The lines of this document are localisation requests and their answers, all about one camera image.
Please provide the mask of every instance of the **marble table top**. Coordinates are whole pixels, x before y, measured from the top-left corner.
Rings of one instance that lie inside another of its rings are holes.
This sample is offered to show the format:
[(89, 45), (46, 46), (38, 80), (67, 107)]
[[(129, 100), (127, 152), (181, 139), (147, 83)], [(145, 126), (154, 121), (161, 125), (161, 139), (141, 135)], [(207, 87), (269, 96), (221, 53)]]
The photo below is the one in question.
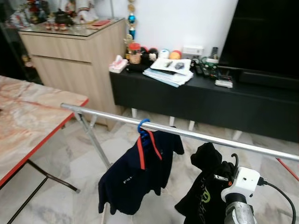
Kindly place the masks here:
[(83, 95), (0, 76), (0, 186), (71, 117)]

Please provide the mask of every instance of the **white wall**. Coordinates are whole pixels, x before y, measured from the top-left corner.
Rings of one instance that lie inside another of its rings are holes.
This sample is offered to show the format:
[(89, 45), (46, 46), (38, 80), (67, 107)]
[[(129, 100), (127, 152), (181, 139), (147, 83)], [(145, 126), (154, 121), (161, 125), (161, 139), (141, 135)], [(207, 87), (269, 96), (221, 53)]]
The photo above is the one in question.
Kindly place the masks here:
[[(109, 0), (95, 0), (99, 15), (111, 16)], [(135, 0), (136, 42), (141, 45), (182, 49), (184, 44), (222, 51), (237, 0)], [(113, 0), (114, 15), (128, 16), (128, 0)]]

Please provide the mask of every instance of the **black shirt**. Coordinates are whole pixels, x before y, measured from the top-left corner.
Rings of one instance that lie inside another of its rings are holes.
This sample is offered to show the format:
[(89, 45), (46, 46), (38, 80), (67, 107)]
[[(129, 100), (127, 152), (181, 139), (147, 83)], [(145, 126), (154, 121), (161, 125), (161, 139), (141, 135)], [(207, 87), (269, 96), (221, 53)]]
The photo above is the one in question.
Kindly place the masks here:
[(224, 223), (226, 204), (221, 199), (221, 192), (228, 183), (215, 180), (214, 174), (229, 177), (233, 164), (221, 161), (222, 156), (212, 143), (198, 147), (191, 156), (191, 163), (202, 172), (187, 195), (175, 205), (176, 210), (186, 216), (185, 224)]
[(184, 153), (182, 141), (178, 135), (161, 131), (148, 134), (151, 141), (147, 146), (142, 146), (139, 137), (134, 146), (102, 176), (99, 182), (99, 213), (109, 202), (111, 214), (119, 210), (133, 215), (145, 194), (154, 190), (156, 195), (160, 195), (161, 187), (166, 187), (173, 151)]

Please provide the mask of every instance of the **black cable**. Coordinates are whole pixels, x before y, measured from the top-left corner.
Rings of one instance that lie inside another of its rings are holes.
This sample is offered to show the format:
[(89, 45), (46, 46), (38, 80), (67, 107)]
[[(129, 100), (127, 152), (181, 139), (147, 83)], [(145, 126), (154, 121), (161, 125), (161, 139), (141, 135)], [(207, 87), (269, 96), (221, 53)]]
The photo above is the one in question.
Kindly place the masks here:
[(278, 190), (280, 192), (280, 194), (282, 194), (288, 200), (288, 202), (291, 204), (292, 211), (293, 211), (292, 224), (295, 224), (296, 223), (296, 210), (295, 210), (295, 206), (294, 206), (293, 202), (290, 200), (290, 198), (281, 189), (276, 187), (274, 184), (269, 183), (265, 180), (263, 180), (263, 184), (269, 185), (269, 186), (273, 187), (274, 189)]

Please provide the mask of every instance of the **tile floor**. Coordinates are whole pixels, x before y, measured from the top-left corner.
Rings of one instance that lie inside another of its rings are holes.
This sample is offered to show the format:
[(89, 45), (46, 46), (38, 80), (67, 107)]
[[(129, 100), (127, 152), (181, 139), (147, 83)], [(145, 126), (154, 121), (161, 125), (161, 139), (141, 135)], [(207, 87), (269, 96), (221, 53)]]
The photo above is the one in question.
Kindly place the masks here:
[[(126, 110), (124, 116), (131, 116)], [(154, 123), (168, 125), (169, 117), (138, 111), (137, 118), (149, 118)], [(187, 129), (187, 120), (175, 119), (175, 126)], [(195, 132), (231, 139), (233, 130), (197, 124)], [(138, 137), (136, 126), (117, 123), (108, 132), (104, 126), (96, 126), (94, 132), (108, 159), (116, 161)], [(133, 216), (117, 212), (108, 214), (107, 224), (182, 224), (184, 217), (176, 212), (174, 205), (187, 193), (200, 170), (190, 163), (190, 156), (204, 142), (182, 137), (185, 154), (174, 155), (171, 175), (161, 196), (147, 194), (139, 211)], [(299, 154), (296, 143), (243, 133), (240, 142), (260, 145), (289, 153)], [(244, 150), (215, 145), (223, 159), (232, 161), (230, 155), (238, 153), (239, 164), (253, 168), (269, 182), (279, 186), (294, 202), (299, 211), (299, 183), (274, 158)], [(79, 194), (69, 188), (48, 180), (36, 196), (13, 222), (14, 224), (99, 224), (98, 181), (106, 168), (80, 124), (70, 121), (31, 158), (43, 169), (81, 189)], [(284, 162), (299, 175), (299, 164)], [(21, 203), (41, 182), (43, 176), (25, 167), (0, 191), (0, 223), (6, 223)], [(253, 205), (259, 224), (290, 224), (291, 208), (288, 202), (269, 186), (257, 187), (249, 202)]]

